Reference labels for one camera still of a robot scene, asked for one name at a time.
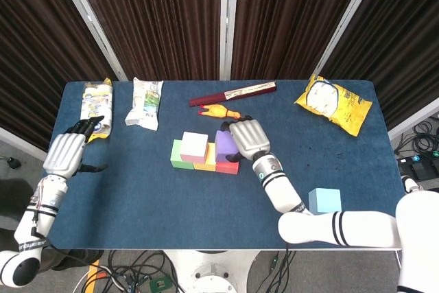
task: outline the metal frame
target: metal frame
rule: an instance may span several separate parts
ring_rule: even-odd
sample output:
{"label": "metal frame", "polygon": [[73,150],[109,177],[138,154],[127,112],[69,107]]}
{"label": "metal frame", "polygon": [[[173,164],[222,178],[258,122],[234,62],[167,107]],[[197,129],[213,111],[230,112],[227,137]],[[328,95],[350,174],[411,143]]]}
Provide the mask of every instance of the metal frame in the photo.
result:
{"label": "metal frame", "polygon": [[108,41],[102,26],[96,18],[95,12],[91,8],[88,0],[72,0],[78,12],[81,14],[87,28],[90,30],[93,38],[101,49],[103,55],[108,61],[111,69],[115,72],[116,77],[121,81],[128,80],[126,74],[123,72],[122,66]]}
{"label": "metal frame", "polygon": [[352,17],[354,16],[355,12],[357,11],[360,3],[363,0],[351,0],[349,3],[346,11],[344,12],[342,19],[338,23],[337,29],[335,29],[334,34],[332,35],[327,48],[324,50],[322,57],[318,61],[317,66],[315,67],[313,73],[311,74],[311,77],[318,77],[320,75],[320,72],[322,71],[324,65],[327,63],[329,56],[331,56],[333,50],[335,49],[335,46],[337,46],[338,42],[340,41],[344,31],[348,27]]}
{"label": "metal frame", "polygon": [[221,0],[219,80],[230,80],[233,56],[233,36],[235,35],[236,1],[237,0]]}
{"label": "metal frame", "polygon": [[17,148],[37,159],[40,159],[41,161],[44,161],[46,159],[46,152],[1,127],[0,141],[3,141],[11,145],[12,147]]}
{"label": "metal frame", "polygon": [[389,130],[389,140],[393,140],[399,135],[403,134],[409,128],[412,128],[417,123],[422,120],[434,115],[439,112],[439,97],[435,99],[432,103],[426,105],[424,108],[420,109],[414,115],[408,117],[405,121],[395,126],[393,129]]}

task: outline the green block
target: green block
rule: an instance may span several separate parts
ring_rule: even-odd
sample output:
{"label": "green block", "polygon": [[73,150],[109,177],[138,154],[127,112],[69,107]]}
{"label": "green block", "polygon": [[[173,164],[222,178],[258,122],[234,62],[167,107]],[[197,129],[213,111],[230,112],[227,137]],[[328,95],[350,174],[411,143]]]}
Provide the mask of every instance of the green block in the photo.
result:
{"label": "green block", "polygon": [[182,161],[180,157],[181,140],[174,140],[172,144],[171,163],[175,168],[193,169],[193,163]]}

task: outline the yellow rubber chicken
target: yellow rubber chicken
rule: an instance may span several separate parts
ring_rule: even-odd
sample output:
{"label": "yellow rubber chicken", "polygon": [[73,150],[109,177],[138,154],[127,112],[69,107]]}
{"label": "yellow rubber chicken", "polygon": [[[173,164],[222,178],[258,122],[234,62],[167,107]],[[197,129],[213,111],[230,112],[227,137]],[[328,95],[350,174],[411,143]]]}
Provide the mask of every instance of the yellow rubber chicken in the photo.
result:
{"label": "yellow rubber chicken", "polygon": [[200,106],[202,109],[208,109],[208,111],[198,111],[199,115],[211,116],[217,118],[232,117],[235,119],[241,118],[241,114],[236,111],[227,110],[222,104],[211,104],[210,106]]}

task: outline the cube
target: cube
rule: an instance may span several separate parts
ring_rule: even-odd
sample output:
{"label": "cube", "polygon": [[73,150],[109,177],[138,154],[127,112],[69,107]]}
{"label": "cube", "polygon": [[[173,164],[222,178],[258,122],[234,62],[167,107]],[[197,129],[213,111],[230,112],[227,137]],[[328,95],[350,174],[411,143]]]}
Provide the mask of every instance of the cube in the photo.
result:
{"label": "cube", "polygon": [[203,164],[194,163],[193,168],[199,169],[201,171],[215,172],[216,162],[215,162],[215,144],[214,143],[208,144],[206,161]]}
{"label": "cube", "polygon": [[238,147],[230,132],[217,131],[215,135],[215,160],[227,161],[226,156],[238,153]]}
{"label": "cube", "polygon": [[311,213],[323,214],[342,210],[339,189],[315,188],[308,193],[309,210]]}
{"label": "cube", "polygon": [[230,161],[217,161],[216,171],[226,174],[238,174],[239,163],[231,163]]}
{"label": "cube", "polygon": [[204,164],[207,154],[206,134],[184,132],[181,141],[180,156],[189,163]]}
{"label": "cube", "polygon": [[181,140],[174,140],[172,144],[171,163],[175,168],[193,169],[193,163],[183,161],[180,157]]}

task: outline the curtain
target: curtain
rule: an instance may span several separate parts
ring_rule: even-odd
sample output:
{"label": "curtain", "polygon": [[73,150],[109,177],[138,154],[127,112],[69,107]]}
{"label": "curtain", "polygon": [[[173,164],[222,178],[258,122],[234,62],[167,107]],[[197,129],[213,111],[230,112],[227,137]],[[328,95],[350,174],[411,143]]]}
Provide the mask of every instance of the curtain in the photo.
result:
{"label": "curtain", "polygon": [[220,0],[89,1],[129,79],[218,79]]}
{"label": "curtain", "polygon": [[116,78],[71,0],[0,8],[0,125],[47,150],[65,84]]}
{"label": "curtain", "polygon": [[350,0],[237,0],[232,79],[307,79]]}
{"label": "curtain", "polygon": [[439,0],[363,0],[321,75],[371,80],[392,129],[439,97]]}

